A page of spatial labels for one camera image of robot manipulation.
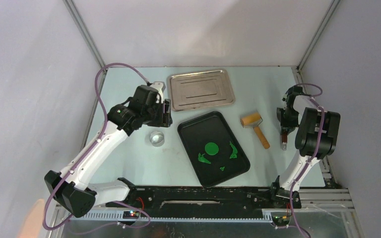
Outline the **black plastic tray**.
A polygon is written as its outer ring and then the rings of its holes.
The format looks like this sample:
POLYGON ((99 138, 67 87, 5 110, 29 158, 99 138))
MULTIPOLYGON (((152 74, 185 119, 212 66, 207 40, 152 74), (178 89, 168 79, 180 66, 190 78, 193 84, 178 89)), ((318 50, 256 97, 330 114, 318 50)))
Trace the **black plastic tray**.
POLYGON ((233 179, 251 167, 247 155, 218 111, 179 124, 177 132, 204 188, 233 179))

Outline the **green dough scrap left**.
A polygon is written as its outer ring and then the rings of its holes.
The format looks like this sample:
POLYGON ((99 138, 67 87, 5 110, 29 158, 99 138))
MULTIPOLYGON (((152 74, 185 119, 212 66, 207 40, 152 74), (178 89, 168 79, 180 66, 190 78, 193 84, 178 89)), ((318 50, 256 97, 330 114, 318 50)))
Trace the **green dough scrap left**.
POLYGON ((211 164, 211 162, 207 158, 205 158, 205 154, 199 153, 197 159, 201 163, 211 164))

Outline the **silver metal tray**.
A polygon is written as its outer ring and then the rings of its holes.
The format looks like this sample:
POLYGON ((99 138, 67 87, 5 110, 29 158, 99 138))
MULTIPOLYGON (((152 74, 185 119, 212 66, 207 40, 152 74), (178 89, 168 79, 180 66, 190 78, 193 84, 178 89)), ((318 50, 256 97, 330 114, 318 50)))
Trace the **silver metal tray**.
POLYGON ((173 74, 167 84, 175 112, 227 106, 236 101, 228 71, 222 68, 173 74))

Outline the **green dough scrap right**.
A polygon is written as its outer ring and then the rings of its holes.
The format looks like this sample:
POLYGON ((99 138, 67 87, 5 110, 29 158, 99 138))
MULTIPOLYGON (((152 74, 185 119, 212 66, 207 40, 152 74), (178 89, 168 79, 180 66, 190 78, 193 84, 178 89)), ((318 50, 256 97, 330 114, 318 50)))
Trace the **green dough scrap right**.
POLYGON ((238 150, 237 150, 236 146, 231 141, 229 142, 229 145, 230 145, 230 147, 232 149, 232 153, 230 155, 230 159, 237 158, 238 150))

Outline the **green dough piece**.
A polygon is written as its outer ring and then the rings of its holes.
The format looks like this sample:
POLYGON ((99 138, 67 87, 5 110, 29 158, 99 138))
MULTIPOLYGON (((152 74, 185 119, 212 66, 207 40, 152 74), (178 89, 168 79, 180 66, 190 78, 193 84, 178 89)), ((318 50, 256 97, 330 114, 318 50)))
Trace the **green dough piece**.
POLYGON ((206 154, 210 156, 215 156, 219 152, 219 146, 214 142, 208 142, 205 147, 206 154))

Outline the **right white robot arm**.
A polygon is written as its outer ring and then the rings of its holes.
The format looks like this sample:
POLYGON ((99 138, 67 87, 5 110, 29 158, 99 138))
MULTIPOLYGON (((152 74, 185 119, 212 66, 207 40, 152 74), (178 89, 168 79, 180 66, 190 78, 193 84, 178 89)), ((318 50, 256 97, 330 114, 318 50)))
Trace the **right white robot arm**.
POLYGON ((290 87, 282 100, 284 107, 276 110, 281 148, 286 149, 288 135, 295 131, 296 152, 284 173, 270 186, 268 199, 274 207, 295 201, 308 172, 335 151, 340 125, 340 114, 325 110, 315 95, 303 91, 302 83, 290 87))

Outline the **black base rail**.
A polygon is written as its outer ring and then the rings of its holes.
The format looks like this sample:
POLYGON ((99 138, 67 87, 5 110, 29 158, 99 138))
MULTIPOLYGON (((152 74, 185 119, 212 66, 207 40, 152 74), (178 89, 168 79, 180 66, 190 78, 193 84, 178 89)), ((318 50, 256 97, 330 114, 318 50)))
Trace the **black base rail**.
POLYGON ((261 219, 267 210, 300 209, 294 192, 282 195, 275 187, 132 186, 123 203, 142 208, 151 218, 261 219))

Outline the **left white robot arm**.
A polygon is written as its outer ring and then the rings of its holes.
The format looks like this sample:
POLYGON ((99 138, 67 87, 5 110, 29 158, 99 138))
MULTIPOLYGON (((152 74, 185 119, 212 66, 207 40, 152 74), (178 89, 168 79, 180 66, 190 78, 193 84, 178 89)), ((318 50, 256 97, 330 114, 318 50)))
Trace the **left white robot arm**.
POLYGON ((83 150, 59 172, 44 177, 51 198, 74 217, 86 215, 94 206, 119 201, 132 206, 137 200, 133 184, 125 178, 113 182, 91 183, 91 179, 108 156, 143 125, 169 127, 172 124, 170 100, 163 92, 166 86, 156 81, 137 87, 127 99, 127 106, 113 106, 105 115, 102 129, 83 150))

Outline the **wooden dough roller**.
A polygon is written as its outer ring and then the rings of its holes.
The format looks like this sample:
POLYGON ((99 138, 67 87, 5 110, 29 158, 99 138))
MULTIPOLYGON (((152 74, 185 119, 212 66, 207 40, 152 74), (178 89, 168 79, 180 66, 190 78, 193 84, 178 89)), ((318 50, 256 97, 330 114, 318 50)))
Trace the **wooden dough roller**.
POLYGON ((263 119, 259 112, 252 113, 246 116, 243 116, 240 118, 240 123, 242 127, 244 128, 252 128, 256 136, 258 137, 261 145, 264 147, 264 149, 269 149, 270 144, 268 140, 266 139, 265 135, 263 134, 261 128, 259 125, 263 122, 263 119))

